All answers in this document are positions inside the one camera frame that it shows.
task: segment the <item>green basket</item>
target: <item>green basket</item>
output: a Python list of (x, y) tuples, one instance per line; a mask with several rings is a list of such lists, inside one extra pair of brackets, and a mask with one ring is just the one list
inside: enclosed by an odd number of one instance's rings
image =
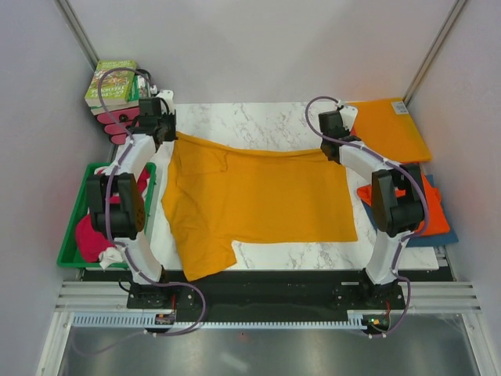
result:
[[(57, 258), (57, 265), (63, 268), (99, 268), (98, 262), (86, 262), (80, 254), (77, 247), (77, 241), (75, 240), (75, 229), (77, 224), (87, 215), (88, 212), (88, 200), (87, 194), (85, 192), (85, 182), (90, 175), (94, 174), (94, 171), (99, 167), (109, 166), (109, 163), (91, 163), (87, 166), (85, 170), (84, 179), (81, 182), (80, 190), (78, 191), (77, 202), (73, 208), (70, 217), (70, 223), (66, 229), (66, 234), (64, 235), (63, 244), (61, 245), (61, 250), (59, 251), (59, 257)], [(153, 199), (153, 189), (155, 187), (155, 179), (157, 177), (157, 166), (154, 163), (147, 163), (146, 170), (150, 173), (150, 182), (148, 184), (148, 190), (146, 192), (145, 200), (145, 210), (146, 210), (146, 224), (145, 230), (148, 226), (148, 218), (150, 217), (151, 201)], [(115, 268), (128, 269), (128, 265), (124, 262), (115, 263), (111, 265)]]

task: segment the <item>book cover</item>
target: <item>book cover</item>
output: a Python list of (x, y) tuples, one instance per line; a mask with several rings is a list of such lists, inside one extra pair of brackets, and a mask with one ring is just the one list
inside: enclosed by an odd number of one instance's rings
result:
[[(99, 98), (97, 96), (97, 84), (99, 79), (110, 69), (118, 67), (127, 67), (135, 69), (137, 64), (134, 60), (100, 60), (97, 64), (96, 72), (92, 78), (92, 82), (85, 94), (85, 101), (89, 106), (99, 106)], [(126, 70), (113, 72), (104, 79), (101, 87), (104, 103), (106, 105), (126, 104), (128, 94), (131, 90), (133, 72)]]
[[(139, 105), (139, 99), (147, 98), (150, 95), (150, 86), (148, 82), (141, 76), (134, 76), (132, 80), (131, 91), (128, 94), (128, 101), (126, 104), (118, 104), (108, 106), (108, 110), (124, 110), (126, 108), (137, 107)], [(91, 112), (94, 115), (104, 114), (104, 109), (101, 106), (92, 106)]]

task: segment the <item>folded orange cloth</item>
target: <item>folded orange cloth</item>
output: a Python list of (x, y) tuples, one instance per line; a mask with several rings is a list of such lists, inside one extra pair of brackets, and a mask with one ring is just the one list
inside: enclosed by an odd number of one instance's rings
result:
[[(431, 161), (431, 153), (400, 98), (350, 104), (359, 110), (352, 134), (368, 147), (401, 163)], [(394, 105), (402, 110), (395, 110)]]
[[(442, 206), (440, 205), (442, 200), (440, 192), (437, 188), (431, 186), (425, 175), (421, 174), (421, 177), (423, 178), (424, 196), (426, 197), (428, 210), (430, 211), (430, 224), (421, 236), (429, 237), (431, 235), (439, 235), (440, 233), (448, 233), (451, 228), (447, 222)], [(372, 204), (372, 192), (371, 185), (361, 186), (357, 189), (357, 194), (360, 199), (369, 206)], [(397, 197), (401, 197), (404, 194), (405, 192), (403, 190), (397, 190)], [(420, 224), (417, 231), (421, 230), (423, 226), (424, 222)]]
[(233, 265), (233, 240), (357, 240), (346, 171), (320, 149), (238, 150), (179, 133), (162, 204), (188, 280)]

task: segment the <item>marble surface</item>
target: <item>marble surface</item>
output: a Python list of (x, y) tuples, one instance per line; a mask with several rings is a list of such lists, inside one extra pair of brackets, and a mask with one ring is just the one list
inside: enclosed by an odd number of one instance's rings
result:
[[(314, 124), (320, 111), (332, 110), (331, 103), (312, 107)], [(319, 147), (320, 139), (306, 125), (305, 103), (221, 103), (178, 105), (177, 127), (187, 135), (242, 149), (303, 150)], [(153, 206), (151, 248), (166, 269), (181, 269), (161, 198), (168, 179), (167, 166), (172, 143), (164, 144), (152, 158), (157, 164), (158, 198)], [(353, 204), (355, 228), (359, 240), (349, 243), (232, 243), (237, 263), (230, 269), (362, 269), (372, 255), (376, 233), (356, 196), (356, 189), (366, 183), (347, 170)], [(437, 269), (433, 248), (407, 248), (402, 253), (400, 269)]]

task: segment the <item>gray wall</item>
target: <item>gray wall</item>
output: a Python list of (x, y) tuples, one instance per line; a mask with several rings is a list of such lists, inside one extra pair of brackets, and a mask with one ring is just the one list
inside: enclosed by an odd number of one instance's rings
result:
[(433, 153), (431, 171), (501, 351), (501, 2), (470, 2), (410, 106)]
[(403, 96), (453, 0), (70, 0), (177, 103)]
[(29, 375), (77, 188), (108, 148), (82, 103), (92, 70), (53, 1), (2, 0), (0, 35), (0, 364)]

